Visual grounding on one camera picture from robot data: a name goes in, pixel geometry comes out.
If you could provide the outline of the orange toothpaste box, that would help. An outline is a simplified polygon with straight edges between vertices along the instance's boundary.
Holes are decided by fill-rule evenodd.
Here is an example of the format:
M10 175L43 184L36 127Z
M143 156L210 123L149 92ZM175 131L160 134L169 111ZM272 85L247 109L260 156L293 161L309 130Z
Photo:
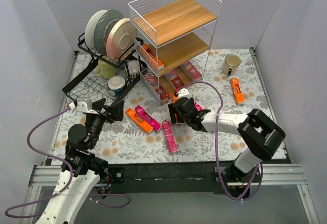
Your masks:
M232 87L236 105L243 105L245 102L245 99L244 99L243 93L241 91L238 78L231 78L230 82L231 82L231 87Z
M153 127L148 122L146 122L140 115L138 115L135 110L128 108L125 111L125 113L132 121L134 121L148 135L153 131Z
M177 101L177 99L178 99L178 95L174 94L172 97L173 103L175 103ZM175 118L175 123L177 123L178 122L178 114L177 114L176 109L174 109L174 118Z
M164 64L159 59L157 59L147 44L142 44L140 47L138 47L138 50L153 70L158 72L164 69Z

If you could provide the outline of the magenta toothpaste box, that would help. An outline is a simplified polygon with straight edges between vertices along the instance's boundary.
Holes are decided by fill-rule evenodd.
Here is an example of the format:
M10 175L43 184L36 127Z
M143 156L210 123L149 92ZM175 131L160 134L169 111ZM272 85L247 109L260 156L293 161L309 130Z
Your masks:
M176 143L175 143L175 140L173 137L173 133L172 133L169 121L164 120L162 122L162 128L163 128L163 131L164 131L164 134L166 137L166 142L167 142L167 147L168 147L169 153L170 154L177 153L178 150L176 147Z
M135 111L136 113L142 118L144 119L149 125L151 125L151 127L153 128L153 130L156 132L156 133L159 133L160 130L162 129L162 126L161 124L156 120L154 119L153 117L151 117L146 111L144 108L142 108L141 106L137 106L135 108Z
M203 110L203 108L199 104L197 104L197 103L195 103L195 107L196 107L196 109L198 111L202 111Z

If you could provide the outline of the red 3D toothpaste box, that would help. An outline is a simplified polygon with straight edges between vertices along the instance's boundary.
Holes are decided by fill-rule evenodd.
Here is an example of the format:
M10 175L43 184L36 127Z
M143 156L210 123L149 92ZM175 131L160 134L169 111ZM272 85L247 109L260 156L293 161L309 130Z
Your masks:
M185 83L182 81L182 79L179 77L178 73L172 69L164 74L164 77L166 78L169 85L172 87L173 91L176 89L180 89L185 85Z
M170 96L165 88L160 84L159 78L152 72L142 74L146 87L159 104L169 101Z
M187 61L179 66L179 68L183 71L183 73L191 80L191 81L201 81L202 74L198 71L198 69L190 62Z

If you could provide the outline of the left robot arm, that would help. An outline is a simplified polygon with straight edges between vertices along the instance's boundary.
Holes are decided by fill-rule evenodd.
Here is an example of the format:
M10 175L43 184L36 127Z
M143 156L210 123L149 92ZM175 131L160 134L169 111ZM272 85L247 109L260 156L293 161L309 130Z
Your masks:
M105 98L98 101L78 98L67 107L85 114L85 124L75 124L68 131L64 163L53 192L55 197L49 200L37 223L73 223L96 184L104 184L98 194L105 198L112 184L124 181L124 168L111 166L91 152L103 125L122 121L124 101L106 105Z

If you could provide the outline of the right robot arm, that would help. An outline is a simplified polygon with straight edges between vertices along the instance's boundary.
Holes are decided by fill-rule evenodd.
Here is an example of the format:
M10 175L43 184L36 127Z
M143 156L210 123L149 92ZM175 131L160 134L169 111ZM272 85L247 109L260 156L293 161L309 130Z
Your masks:
M247 149L233 162L227 174L242 182L261 161L269 161L286 137L285 132L262 110L248 114L219 114L209 109L198 110L193 98L182 97L168 105L171 122L186 123L195 131L218 131L240 136Z

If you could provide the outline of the white and teal bowl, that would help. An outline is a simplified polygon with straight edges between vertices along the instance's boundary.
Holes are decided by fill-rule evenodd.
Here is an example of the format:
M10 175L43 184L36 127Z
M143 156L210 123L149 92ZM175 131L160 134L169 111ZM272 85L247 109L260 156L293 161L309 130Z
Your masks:
M119 96L126 87L126 80L122 76L113 76L108 80L107 86L112 96Z

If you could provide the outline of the pale yellow mug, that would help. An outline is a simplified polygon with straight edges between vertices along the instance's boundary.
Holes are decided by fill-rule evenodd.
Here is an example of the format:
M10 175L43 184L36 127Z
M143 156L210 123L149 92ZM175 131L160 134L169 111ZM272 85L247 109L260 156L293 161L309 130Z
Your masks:
M98 65L94 69L94 74L96 76L102 76L105 79L110 79L111 77L115 76L116 71L115 67L112 65L102 60L98 60Z

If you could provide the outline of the white upside-down cup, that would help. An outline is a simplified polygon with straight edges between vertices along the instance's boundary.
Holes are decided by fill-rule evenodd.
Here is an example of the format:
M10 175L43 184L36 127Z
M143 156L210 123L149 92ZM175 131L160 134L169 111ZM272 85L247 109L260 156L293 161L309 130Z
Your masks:
M131 60L127 64L129 75L132 79L136 78L140 72L139 62L137 60Z

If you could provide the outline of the floral patterned table mat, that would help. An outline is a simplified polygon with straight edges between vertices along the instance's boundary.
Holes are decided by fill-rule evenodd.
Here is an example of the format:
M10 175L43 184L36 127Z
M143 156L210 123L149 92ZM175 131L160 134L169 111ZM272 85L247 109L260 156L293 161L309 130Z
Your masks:
M245 98L236 105L230 78L221 67L227 55L237 55L241 64L235 74ZM267 97L261 84L255 62L248 49L220 49L209 52L203 83L190 86L194 100L204 109L221 110L224 114L245 114L253 108L271 115ZM163 132L149 135L129 117L103 126L94 154L114 164L163 163L234 160L246 149L241 137L228 133L215 136L210 132L194 131L186 124L172 126L177 153L170 154Z

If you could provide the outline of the pink and cream plate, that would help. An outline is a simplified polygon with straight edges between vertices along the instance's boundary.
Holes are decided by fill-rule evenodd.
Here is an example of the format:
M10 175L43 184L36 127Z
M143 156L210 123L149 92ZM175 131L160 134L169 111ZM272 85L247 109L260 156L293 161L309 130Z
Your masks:
M119 20L110 31L107 43L106 54L112 62L125 59L133 51L132 45L137 37L137 28L130 18Z

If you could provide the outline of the cream white plate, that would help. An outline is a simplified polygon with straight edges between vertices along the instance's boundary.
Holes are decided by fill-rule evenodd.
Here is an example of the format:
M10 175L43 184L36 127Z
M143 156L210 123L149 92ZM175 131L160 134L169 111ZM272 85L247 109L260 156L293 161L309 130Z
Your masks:
M107 12L107 10L100 10L96 12L88 21L85 29L85 43L86 46L92 50L95 45L94 45L94 32L96 25L99 21L99 19Z

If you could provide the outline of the grey green patterned plate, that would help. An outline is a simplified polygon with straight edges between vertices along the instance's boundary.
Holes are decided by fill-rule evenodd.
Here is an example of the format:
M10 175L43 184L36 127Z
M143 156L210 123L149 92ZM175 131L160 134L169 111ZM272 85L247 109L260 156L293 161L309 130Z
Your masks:
M95 50L100 55L106 55L106 43L108 35L115 24L121 19L123 19L122 13L115 9L105 12L100 17L94 32Z

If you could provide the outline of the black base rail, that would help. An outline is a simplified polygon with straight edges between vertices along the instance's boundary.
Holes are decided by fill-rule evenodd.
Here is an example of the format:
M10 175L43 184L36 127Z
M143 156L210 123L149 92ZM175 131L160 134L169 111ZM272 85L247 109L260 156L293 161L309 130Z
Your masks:
M215 161L109 164L111 193L212 192L223 194Z

